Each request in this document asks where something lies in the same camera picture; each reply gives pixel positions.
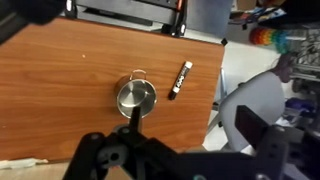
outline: marker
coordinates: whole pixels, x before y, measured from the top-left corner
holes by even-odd
[[[191,67],[192,67],[192,62],[190,61],[186,61],[184,63],[183,68],[181,69],[179,76],[176,80],[176,83],[174,84],[171,92],[169,93],[169,100],[174,100],[177,96],[177,94],[179,93],[182,83],[185,80],[185,78],[187,77],[188,72],[190,71]]]

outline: colorful objects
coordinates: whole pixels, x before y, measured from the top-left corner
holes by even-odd
[[[281,54],[287,53],[287,32],[281,30],[255,28],[250,33],[250,42],[256,45],[275,44]]]

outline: small metal pot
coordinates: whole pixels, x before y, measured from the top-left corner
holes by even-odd
[[[137,74],[143,74],[144,79],[137,78]],[[130,76],[125,76],[116,85],[117,106],[122,115],[131,117],[134,107],[141,107],[142,118],[147,116],[157,102],[154,86],[146,80],[147,73],[143,70],[134,70]]]

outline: wood grain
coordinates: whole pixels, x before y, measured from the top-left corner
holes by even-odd
[[[157,90],[143,133],[171,148],[202,144],[222,46],[111,26],[55,20],[30,26],[0,47],[0,159],[72,157],[89,132],[127,123],[114,87],[135,69]],[[168,93],[183,63],[194,67],[175,101]]]

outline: wooden table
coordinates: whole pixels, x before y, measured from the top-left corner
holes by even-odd
[[[171,148],[202,144],[224,48],[118,27],[57,19],[30,26],[0,47],[0,159],[64,160],[80,138],[127,123],[117,81],[147,71],[158,102],[143,134]],[[194,67],[175,101],[167,99],[186,61]]]

